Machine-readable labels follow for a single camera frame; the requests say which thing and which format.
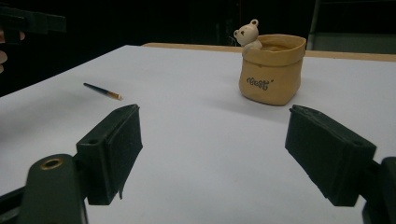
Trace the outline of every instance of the beige paper bag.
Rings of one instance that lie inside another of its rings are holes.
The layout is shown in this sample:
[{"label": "beige paper bag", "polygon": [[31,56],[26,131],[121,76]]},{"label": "beige paper bag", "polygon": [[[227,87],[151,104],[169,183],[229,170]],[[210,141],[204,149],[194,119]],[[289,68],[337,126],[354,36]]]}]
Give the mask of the beige paper bag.
[{"label": "beige paper bag", "polygon": [[260,35],[262,49],[243,55],[239,90],[253,101],[285,105],[300,88],[305,38]]}]

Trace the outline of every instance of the teddy bear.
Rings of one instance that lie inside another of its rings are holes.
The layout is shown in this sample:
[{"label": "teddy bear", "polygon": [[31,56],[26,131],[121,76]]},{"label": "teddy bear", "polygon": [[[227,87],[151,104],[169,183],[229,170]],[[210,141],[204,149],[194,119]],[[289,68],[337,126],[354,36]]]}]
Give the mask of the teddy bear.
[{"label": "teddy bear", "polygon": [[249,49],[261,49],[262,43],[257,37],[259,36],[259,21],[254,19],[249,24],[246,24],[239,28],[239,30],[235,30],[233,32],[233,36],[236,38],[236,41],[244,47],[242,52],[245,55]]}]

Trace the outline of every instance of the paper bag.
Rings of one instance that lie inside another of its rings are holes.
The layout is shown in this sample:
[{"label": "paper bag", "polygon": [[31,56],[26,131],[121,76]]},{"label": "paper bag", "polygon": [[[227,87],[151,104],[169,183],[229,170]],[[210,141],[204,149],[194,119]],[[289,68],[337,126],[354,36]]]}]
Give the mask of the paper bag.
[{"label": "paper bag", "polygon": [[253,101],[285,105],[300,88],[305,38],[260,35],[261,49],[243,55],[239,90]]}]

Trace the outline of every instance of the white tabletop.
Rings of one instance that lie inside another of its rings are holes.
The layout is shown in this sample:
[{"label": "white tabletop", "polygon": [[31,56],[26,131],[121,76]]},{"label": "white tabletop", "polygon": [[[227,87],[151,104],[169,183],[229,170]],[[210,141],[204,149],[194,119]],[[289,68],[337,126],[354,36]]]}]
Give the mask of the white tabletop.
[{"label": "white tabletop", "polygon": [[[304,58],[285,106],[238,89],[240,53],[125,46],[0,98],[0,195],[112,110],[140,106],[143,149],[123,199],[87,205],[101,223],[362,223],[365,203],[333,207],[284,148],[292,105],[319,110],[395,156],[396,63]],[[122,94],[118,101],[83,86]]]}]

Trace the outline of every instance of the bear ear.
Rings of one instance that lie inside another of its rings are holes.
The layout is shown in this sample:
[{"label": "bear ear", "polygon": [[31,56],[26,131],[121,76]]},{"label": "bear ear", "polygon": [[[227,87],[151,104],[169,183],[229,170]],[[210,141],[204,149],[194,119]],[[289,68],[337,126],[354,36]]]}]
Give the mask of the bear ear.
[{"label": "bear ear", "polygon": [[255,25],[255,26],[259,26],[259,21],[254,19],[250,22],[250,24]]}]

